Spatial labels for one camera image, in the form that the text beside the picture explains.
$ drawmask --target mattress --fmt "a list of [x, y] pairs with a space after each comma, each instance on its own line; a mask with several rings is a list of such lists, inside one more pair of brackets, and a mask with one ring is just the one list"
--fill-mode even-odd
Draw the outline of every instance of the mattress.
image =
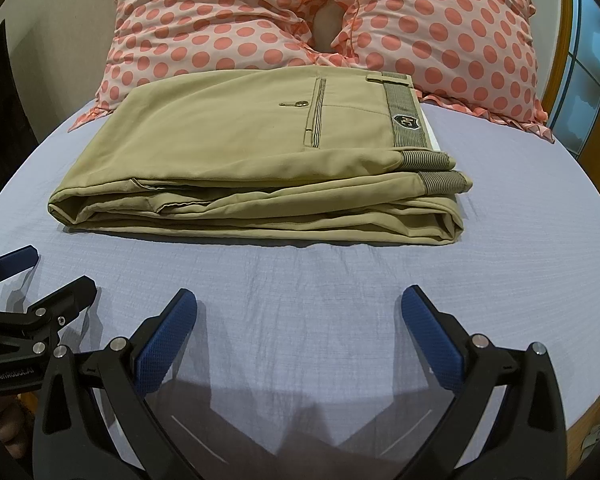
[[[571, 425], [600, 394], [600, 195], [559, 143], [422, 108], [474, 180], [449, 246], [69, 231], [46, 202], [106, 120], [67, 133], [69, 118], [0, 193], [0, 253], [32, 244], [41, 255], [0, 283], [0, 310], [22, 312], [86, 274], [96, 301], [61, 335], [89, 351], [192, 290], [198, 321], [148, 402], [209, 480], [392, 478], [450, 402], [400, 318], [414, 283], [469, 333], [510, 348], [543, 342]], [[486, 437], [492, 400], [464, 461]], [[102, 409], [135, 462], [106, 399]]]

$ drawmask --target polka dot pillow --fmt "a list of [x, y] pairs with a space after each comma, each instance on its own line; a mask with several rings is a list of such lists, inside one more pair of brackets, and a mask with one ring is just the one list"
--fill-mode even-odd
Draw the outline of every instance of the polka dot pillow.
[[137, 86], [231, 68], [311, 64], [308, 17], [326, 0], [116, 0], [96, 103], [73, 128], [109, 113]]
[[407, 73], [423, 101], [553, 141], [536, 96], [531, 0], [337, 1], [337, 54], [322, 62]]

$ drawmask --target logo patch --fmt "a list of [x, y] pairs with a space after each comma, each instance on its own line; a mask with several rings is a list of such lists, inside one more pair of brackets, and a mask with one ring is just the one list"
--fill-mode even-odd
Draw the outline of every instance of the logo patch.
[[420, 121], [417, 117], [411, 117], [410, 115], [394, 115], [394, 121], [405, 128], [410, 130], [417, 130], [420, 127]]

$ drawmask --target khaki pants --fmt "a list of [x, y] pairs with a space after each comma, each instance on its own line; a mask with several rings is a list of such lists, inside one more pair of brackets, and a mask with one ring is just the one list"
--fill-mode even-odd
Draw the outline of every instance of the khaki pants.
[[131, 92], [49, 201], [87, 230], [446, 244], [471, 181], [411, 80], [335, 67], [182, 75]]

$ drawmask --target window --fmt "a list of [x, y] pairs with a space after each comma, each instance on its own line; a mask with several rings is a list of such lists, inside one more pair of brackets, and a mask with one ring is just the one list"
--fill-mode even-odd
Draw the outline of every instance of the window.
[[571, 43], [548, 126], [578, 158], [600, 111], [600, 8], [573, 0]]

